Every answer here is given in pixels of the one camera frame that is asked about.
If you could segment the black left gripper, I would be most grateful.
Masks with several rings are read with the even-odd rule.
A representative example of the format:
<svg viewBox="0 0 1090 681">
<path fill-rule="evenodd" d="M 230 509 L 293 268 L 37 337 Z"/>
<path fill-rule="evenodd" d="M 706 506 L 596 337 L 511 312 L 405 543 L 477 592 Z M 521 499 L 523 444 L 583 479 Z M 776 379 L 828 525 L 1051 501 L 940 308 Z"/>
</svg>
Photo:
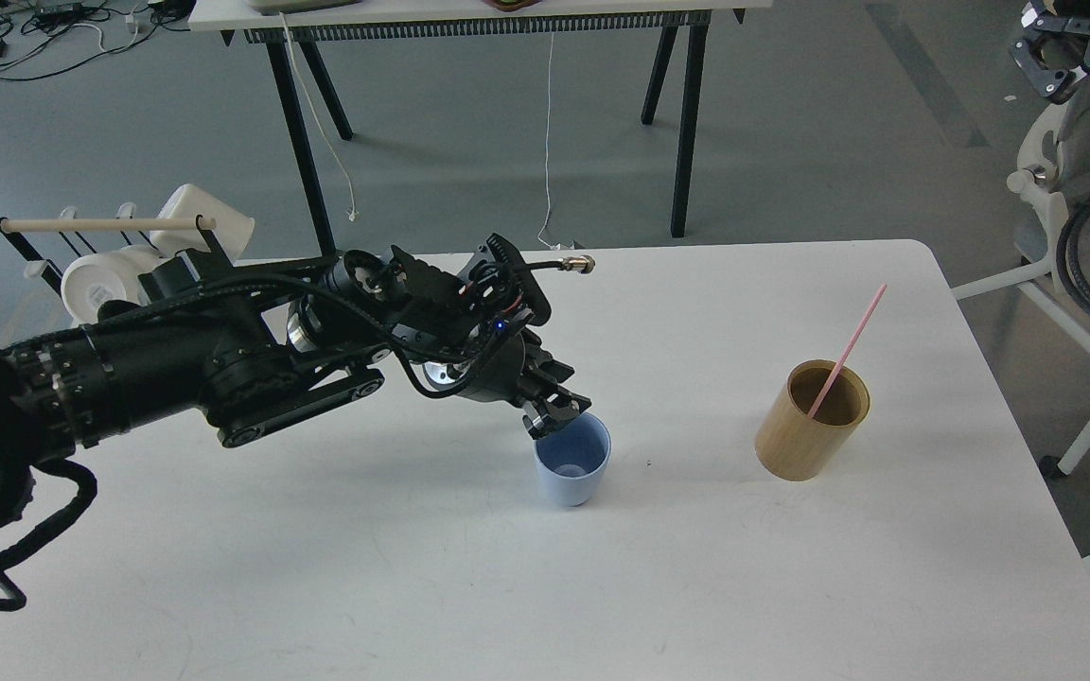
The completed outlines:
<svg viewBox="0 0 1090 681">
<path fill-rule="evenodd" d="M 534 441 L 569 427 L 588 413 L 592 401 L 556 385 L 570 379 L 574 368 L 542 348 L 536 332 L 510 338 L 457 396 L 481 404 L 505 401 L 523 410 L 523 425 Z"/>
</svg>

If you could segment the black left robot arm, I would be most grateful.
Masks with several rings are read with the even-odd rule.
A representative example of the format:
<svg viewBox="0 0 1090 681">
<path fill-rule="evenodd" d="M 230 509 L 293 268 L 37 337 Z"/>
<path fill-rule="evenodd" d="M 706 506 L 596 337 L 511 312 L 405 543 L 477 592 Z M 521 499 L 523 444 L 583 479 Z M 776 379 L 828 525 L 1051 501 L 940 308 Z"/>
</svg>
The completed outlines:
<svg viewBox="0 0 1090 681">
<path fill-rule="evenodd" d="M 486 238 L 458 273 L 391 247 L 234 266 L 216 246 L 140 276 L 146 306 L 0 345 L 0 612 L 26 606 L 8 576 L 97 495 L 78 447 L 196 409 L 225 447 L 253 443 L 375 393 L 393 357 L 421 396 L 523 410 L 533 439 L 591 406 L 542 348 L 541 269 L 589 273 L 588 255 L 528 262 Z"/>
</svg>

